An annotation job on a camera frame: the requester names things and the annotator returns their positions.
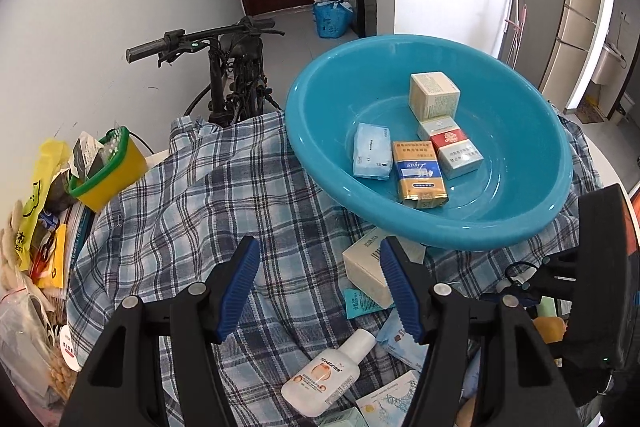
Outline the red white cigarette pack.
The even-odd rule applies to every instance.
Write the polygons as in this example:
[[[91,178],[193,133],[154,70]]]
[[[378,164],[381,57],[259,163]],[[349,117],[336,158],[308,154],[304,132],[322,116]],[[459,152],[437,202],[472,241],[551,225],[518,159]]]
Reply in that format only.
[[[432,143],[440,170],[447,179],[473,172],[484,161],[480,150],[450,116],[420,121],[418,135]]]

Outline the gold blue cigarette pack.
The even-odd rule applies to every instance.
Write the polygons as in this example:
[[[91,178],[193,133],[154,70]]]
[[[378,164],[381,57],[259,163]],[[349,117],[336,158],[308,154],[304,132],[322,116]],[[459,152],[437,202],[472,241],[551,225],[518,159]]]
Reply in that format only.
[[[395,141],[392,145],[399,200],[416,209],[448,202],[446,184],[430,141]]]

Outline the cream square box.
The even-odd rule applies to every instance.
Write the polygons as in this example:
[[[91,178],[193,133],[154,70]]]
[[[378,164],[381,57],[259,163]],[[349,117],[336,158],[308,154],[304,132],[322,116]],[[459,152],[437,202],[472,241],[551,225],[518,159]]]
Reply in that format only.
[[[409,81],[409,107],[418,121],[454,118],[460,90],[443,72],[416,72]]]

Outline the light blue tissue packet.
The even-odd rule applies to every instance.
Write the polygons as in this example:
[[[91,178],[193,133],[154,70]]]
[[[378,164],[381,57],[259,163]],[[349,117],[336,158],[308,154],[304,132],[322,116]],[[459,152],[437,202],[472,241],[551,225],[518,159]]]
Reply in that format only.
[[[386,181],[393,167],[390,129],[360,122],[352,148],[352,174],[356,178]]]

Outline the white earphone case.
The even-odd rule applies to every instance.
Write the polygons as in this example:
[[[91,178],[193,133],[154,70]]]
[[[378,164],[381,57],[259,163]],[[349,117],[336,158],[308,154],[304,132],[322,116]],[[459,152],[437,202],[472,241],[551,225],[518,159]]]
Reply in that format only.
[[[528,261],[513,262],[503,271],[503,281],[497,286],[500,294],[515,295],[526,291],[527,282],[537,271],[537,265]]]

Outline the stack of books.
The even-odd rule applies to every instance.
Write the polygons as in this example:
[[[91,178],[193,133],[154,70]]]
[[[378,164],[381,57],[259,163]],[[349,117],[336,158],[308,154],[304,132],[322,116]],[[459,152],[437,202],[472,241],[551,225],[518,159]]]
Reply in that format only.
[[[91,232],[93,220],[96,214],[82,202],[76,202],[73,207],[68,210],[65,224],[65,251],[64,251],[64,279],[63,291],[66,293],[68,281],[70,280],[70,271],[84,247],[86,240]]]

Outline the teal sachet packet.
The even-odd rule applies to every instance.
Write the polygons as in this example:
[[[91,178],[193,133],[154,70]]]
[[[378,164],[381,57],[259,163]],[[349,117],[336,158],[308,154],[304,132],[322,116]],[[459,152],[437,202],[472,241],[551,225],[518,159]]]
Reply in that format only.
[[[383,311],[382,307],[358,288],[345,288],[343,291],[343,298],[345,301],[346,317],[349,320],[378,311]]]

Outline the white lotion bottle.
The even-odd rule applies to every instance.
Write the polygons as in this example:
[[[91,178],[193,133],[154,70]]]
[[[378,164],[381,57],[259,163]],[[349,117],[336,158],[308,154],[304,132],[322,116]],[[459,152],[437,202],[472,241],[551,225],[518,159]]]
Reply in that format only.
[[[305,417],[322,415],[359,378],[359,364],[375,343],[372,334],[357,329],[340,347],[323,350],[299,369],[282,386],[282,398]]]

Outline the white cream box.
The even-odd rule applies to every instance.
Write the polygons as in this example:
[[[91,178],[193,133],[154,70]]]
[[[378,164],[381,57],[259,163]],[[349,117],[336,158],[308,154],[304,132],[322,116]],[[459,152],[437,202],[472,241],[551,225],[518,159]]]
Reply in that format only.
[[[374,228],[343,253],[349,282],[382,309],[388,309],[394,303],[380,263],[381,243],[387,236],[386,231]]]

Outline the blue plastic basin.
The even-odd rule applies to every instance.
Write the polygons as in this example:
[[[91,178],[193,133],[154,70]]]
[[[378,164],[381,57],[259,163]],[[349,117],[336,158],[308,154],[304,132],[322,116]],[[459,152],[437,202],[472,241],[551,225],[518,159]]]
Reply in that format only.
[[[465,251],[544,229],[570,191],[558,115],[520,74],[449,40],[355,40],[311,62],[285,105],[292,149],[326,194],[384,231]]]

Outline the yellow green desk bin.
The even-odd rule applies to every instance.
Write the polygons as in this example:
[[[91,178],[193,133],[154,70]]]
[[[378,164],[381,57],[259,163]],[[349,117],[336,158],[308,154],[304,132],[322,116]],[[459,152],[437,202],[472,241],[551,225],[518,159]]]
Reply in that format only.
[[[73,196],[94,212],[101,211],[125,188],[137,182],[148,171],[146,159],[131,139],[131,133],[125,126],[107,132],[100,140],[112,153],[103,166],[84,181],[70,176],[68,194]]]

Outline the yellow plastic bag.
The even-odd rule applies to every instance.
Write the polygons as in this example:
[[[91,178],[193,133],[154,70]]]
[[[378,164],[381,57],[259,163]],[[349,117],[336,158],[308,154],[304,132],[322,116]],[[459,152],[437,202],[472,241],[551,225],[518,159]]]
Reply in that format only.
[[[54,177],[67,164],[70,147],[66,142],[47,139],[39,147],[39,156],[32,173],[32,191],[26,200],[22,221],[15,235],[14,247],[18,256],[18,269],[30,268],[30,244],[41,210],[46,203]]]

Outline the folded drying rack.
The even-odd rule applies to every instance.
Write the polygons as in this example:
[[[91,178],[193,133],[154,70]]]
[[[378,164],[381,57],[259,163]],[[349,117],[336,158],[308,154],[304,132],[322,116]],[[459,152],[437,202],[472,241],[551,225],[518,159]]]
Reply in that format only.
[[[528,6],[524,0],[510,0],[509,15],[504,19],[504,36],[506,37],[506,56],[503,57],[503,63],[515,68],[518,64],[518,56],[520,55],[524,29],[527,22]]]

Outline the gold refrigerator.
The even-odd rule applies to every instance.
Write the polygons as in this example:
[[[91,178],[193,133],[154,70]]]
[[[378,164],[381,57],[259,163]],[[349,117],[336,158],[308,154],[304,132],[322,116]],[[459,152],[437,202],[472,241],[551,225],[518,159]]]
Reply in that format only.
[[[567,109],[587,64],[597,33],[602,0],[564,0],[558,33],[542,77],[541,94]]]

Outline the black folding bicycle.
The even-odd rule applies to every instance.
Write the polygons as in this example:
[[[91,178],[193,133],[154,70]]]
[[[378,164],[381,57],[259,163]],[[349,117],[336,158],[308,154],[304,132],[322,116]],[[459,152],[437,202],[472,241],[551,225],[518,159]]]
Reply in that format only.
[[[184,113],[192,114],[203,98],[208,100],[208,121],[229,127],[279,109],[272,96],[264,66],[264,35],[283,37],[272,18],[242,17],[237,23],[197,32],[170,30],[162,38],[126,49],[131,64],[155,55],[157,64],[171,64],[184,54],[207,52],[209,82]]]

